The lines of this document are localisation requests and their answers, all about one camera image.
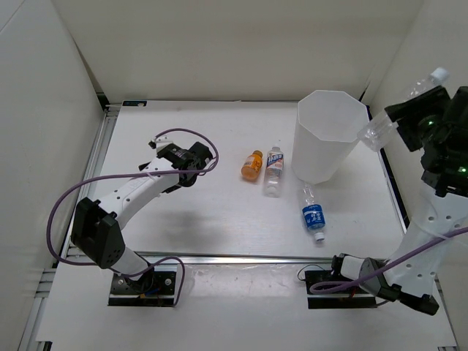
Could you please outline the clear unlabelled plastic bottle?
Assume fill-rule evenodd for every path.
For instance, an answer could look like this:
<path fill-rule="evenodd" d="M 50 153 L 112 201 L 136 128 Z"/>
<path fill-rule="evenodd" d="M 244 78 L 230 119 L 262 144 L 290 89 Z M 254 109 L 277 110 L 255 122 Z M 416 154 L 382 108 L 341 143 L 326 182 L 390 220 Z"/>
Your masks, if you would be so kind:
<path fill-rule="evenodd" d="M 426 78 L 416 80 L 406 89 L 396 95 L 393 103 L 407 102 L 417 96 L 442 86 L 449 78 L 450 73 L 443 67 L 437 67 Z M 363 142 L 372 151 L 379 151 L 396 134 L 398 124 L 392 122 L 387 113 L 382 110 L 357 134 L 359 141 Z"/>

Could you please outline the orange juice bottle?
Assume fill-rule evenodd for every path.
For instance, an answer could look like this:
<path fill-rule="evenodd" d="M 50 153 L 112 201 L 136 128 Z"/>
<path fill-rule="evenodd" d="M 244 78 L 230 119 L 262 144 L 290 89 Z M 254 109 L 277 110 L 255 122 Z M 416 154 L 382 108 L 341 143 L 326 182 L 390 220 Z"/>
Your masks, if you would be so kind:
<path fill-rule="evenodd" d="M 241 168 L 241 176 L 246 181 L 256 181 L 263 166 L 263 153 L 260 150 L 253 151 L 244 161 Z"/>

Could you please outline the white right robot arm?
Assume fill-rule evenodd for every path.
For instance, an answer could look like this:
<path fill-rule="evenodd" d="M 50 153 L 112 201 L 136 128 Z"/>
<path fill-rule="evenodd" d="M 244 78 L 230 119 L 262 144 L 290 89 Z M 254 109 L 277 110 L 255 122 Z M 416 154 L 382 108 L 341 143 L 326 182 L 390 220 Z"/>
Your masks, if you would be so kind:
<path fill-rule="evenodd" d="M 467 87 L 451 97 L 438 86 L 385 112 L 408 150 L 423 150 L 419 205 L 388 259 L 340 254 L 333 258 L 328 283 L 340 293 L 358 285 L 375 297 L 434 315 L 439 308 L 434 277 L 467 219 Z"/>

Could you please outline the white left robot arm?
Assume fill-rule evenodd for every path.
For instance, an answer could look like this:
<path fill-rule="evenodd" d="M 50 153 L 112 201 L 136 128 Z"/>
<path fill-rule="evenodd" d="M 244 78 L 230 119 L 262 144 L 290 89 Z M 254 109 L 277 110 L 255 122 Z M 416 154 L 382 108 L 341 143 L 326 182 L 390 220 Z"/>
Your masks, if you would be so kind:
<path fill-rule="evenodd" d="M 152 271 L 147 261 L 124 243 L 122 230 L 144 206 L 162 193 L 192 186 L 196 170 L 203 170 L 214 158 L 200 142 L 183 149 L 174 143 L 156 148 L 156 157 L 139 166 L 141 177 L 131 178 L 110 194 L 82 199 L 76 207 L 72 243 L 101 269 L 125 275 L 126 283 L 138 293 L 151 289 Z"/>

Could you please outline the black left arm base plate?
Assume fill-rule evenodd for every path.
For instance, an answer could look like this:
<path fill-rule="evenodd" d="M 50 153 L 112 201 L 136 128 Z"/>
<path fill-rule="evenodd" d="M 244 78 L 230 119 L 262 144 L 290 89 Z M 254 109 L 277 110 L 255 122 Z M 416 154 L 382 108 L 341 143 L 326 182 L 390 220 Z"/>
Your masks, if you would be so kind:
<path fill-rule="evenodd" d="M 113 274 L 108 306 L 174 307 L 176 302 L 176 265 L 156 267 L 144 284 Z"/>

